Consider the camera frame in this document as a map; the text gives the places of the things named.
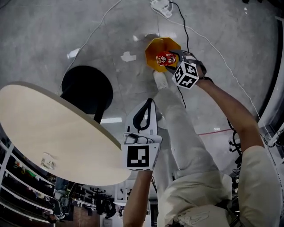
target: person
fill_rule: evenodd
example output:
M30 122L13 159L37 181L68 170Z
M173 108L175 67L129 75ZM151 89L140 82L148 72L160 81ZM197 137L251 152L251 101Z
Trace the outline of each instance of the person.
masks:
M66 195L66 191L69 185L69 181L60 177L56 177L53 196L51 203L54 204L53 212L47 214L47 221L51 224L57 223L65 218L69 212L70 201Z
M197 70L201 79L196 85L219 105L240 137L243 151L238 187L241 225L279 226L280 181L266 154L256 121L241 103L211 81L202 79L202 71ZM221 204L231 199L230 185L195 133L180 99L168 88L165 75L155 71L154 79L159 90L154 101L166 120L171 151L160 151L153 173L138 172L125 206L123 224L125 227L143 225L153 174L158 194L158 227L228 227L233 219Z

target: wooden tabletop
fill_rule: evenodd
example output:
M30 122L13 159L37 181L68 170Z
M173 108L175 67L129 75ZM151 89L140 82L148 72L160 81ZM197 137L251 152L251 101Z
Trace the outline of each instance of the wooden tabletop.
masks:
M39 86L15 82L0 90L0 124L12 143L40 166L54 158L50 173L76 183L111 185L126 180L120 143L100 124Z

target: red line on floor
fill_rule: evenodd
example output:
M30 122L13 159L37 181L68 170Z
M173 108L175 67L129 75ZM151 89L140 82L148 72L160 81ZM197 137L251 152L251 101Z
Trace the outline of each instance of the red line on floor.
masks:
M225 130L221 130L221 131L216 131L216 132L211 132L211 133L202 133L202 134L198 134L199 136L204 136L204 135L209 135L209 134L214 134L214 133L222 133L222 132L226 132L226 131L230 131L231 129L225 129Z

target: metal shelving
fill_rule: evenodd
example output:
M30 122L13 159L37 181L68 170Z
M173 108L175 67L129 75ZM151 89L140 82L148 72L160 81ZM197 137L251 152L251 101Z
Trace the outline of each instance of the metal shelving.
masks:
M47 207L44 207L40 204L37 204L36 202L34 201L31 201L31 200L28 200L24 197L22 197L21 195L19 195L18 193L16 192L13 192L11 189L5 187L4 185L2 185L2 180L3 180L3 177L6 174L9 174L12 178L14 178L16 181L22 183L23 185L25 185L26 187L28 187L29 189L31 189L32 191L34 192L37 192L45 197L49 197L49 198L52 198L51 196L47 195L46 193L43 193L41 192L40 190L38 189L35 189L33 188L32 186L30 186L29 184L25 183L24 181L22 181L21 179L19 179L18 177L16 177L13 173L11 173L9 170L6 169L6 165L8 163L8 160L10 157L13 157L16 161L18 161L19 163L21 163L25 169L29 170L30 172L32 172L33 174L35 174L38 178L40 178L41 180L43 180L44 182L54 186L53 183L49 182L47 179L45 179L44 177L40 176L39 174L37 174L35 171L31 170L31 168L29 168L25 163L23 163L17 156L15 156L12 151L14 149L14 145L11 144L9 146L9 148L7 148L5 146L5 144L3 142L0 141L0 147L3 148L6 152L5 154L5 158L2 162L2 164L0 164L0 190L5 190L6 192L10 193L11 195L13 195L15 198L21 200L21 201L24 201L32 206L35 206L35 207L38 207L40 209L43 209L44 211L49 211L49 212L53 212L51 209L47 208ZM39 217L38 215L34 215L32 214L31 212L24 212L22 211L21 209L19 209L18 207L14 206L13 204L9 203L8 201L5 201L3 199L0 198L0 205L2 205L3 207L17 213L17 214L20 214L22 216L25 216L29 219L32 219L32 220L36 220L36 221L40 221L40 222L45 222L45 223L49 223L47 220L45 220L44 218L42 217Z
M85 205L87 205L87 206L94 207L94 208L97 207L97 205L91 204L91 203L88 203L88 202L85 202L85 201L83 201L83 200L73 199L73 201L75 201L77 204L85 204Z

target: white cable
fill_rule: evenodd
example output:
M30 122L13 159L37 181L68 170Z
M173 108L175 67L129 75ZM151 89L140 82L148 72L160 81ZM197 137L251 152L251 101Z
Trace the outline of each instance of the white cable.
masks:
M177 22L174 22L174 21L172 21L172 20L166 18L166 17L163 16L160 12L156 11L156 10L153 9L152 7L151 7L151 9L152 9L155 13L161 15L163 18L165 18L166 20L168 20L169 22L175 23L175 24L180 25L180 26L184 26L184 25L181 24L181 23L177 23ZM230 70L232 76L233 76L233 77L235 78L235 80L237 81L237 83L238 83L238 85L240 86L240 88L244 91L245 95L249 98L249 100L250 100L250 102L251 102L251 104L252 104L254 110L255 110L256 113L257 113L258 118L260 119L259 113L258 113L258 111L257 111L257 109L256 109L256 107L255 107L255 105L254 105L253 102L252 102L252 98L248 95L248 93L247 93L247 92L244 90L244 88L240 85L238 79L234 76L234 74L233 74L231 68L227 65L227 62L225 61L225 59L224 59L223 55L220 53L220 51L218 51L218 49L209 41L209 39L208 39L207 37L205 37L205 36L199 34L197 31L195 31L193 28L191 28L191 27L189 27L189 26L185 26L185 27L189 28L190 30L192 30L195 34L199 35L200 37L206 39L207 42L209 42L209 44L218 52L218 54L222 57L222 59L223 59L225 65L226 65L227 68ZM263 124L263 126L265 127L266 131L268 132L268 134L269 134L269 136L270 136L270 133L269 133L269 131L267 130L265 124Z
M68 72L68 70L70 69L70 67L73 65L73 63L74 63L74 61L76 60L77 56L79 55L80 51L81 51L81 50L84 48L84 46L89 42L91 36L92 36L92 35L94 34L94 32L102 25L103 20L105 19L107 13L108 13L110 10L112 10L114 7L116 7L116 5L118 5L121 1L122 1L122 0L119 0L119 1L118 1L117 3L115 3L112 7L110 7L110 8L108 9L108 11L106 11L106 13L103 15L103 18L102 18L101 22L99 23L99 25L90 33L90 35L89 35L89 37L87 38L87 40L85 41L85 43L79 48L77 55L74 57L73 61L70 63L70 65L69 65L68 68L66 69L66 71L65 71L65 73L64 73L64 76L65 76L65 74ZM61 88L61 86L62 86L63 78L62 78L61 83L60 83L60 86L59 86L58 95L59 95L59 93L60 93L60 88Z

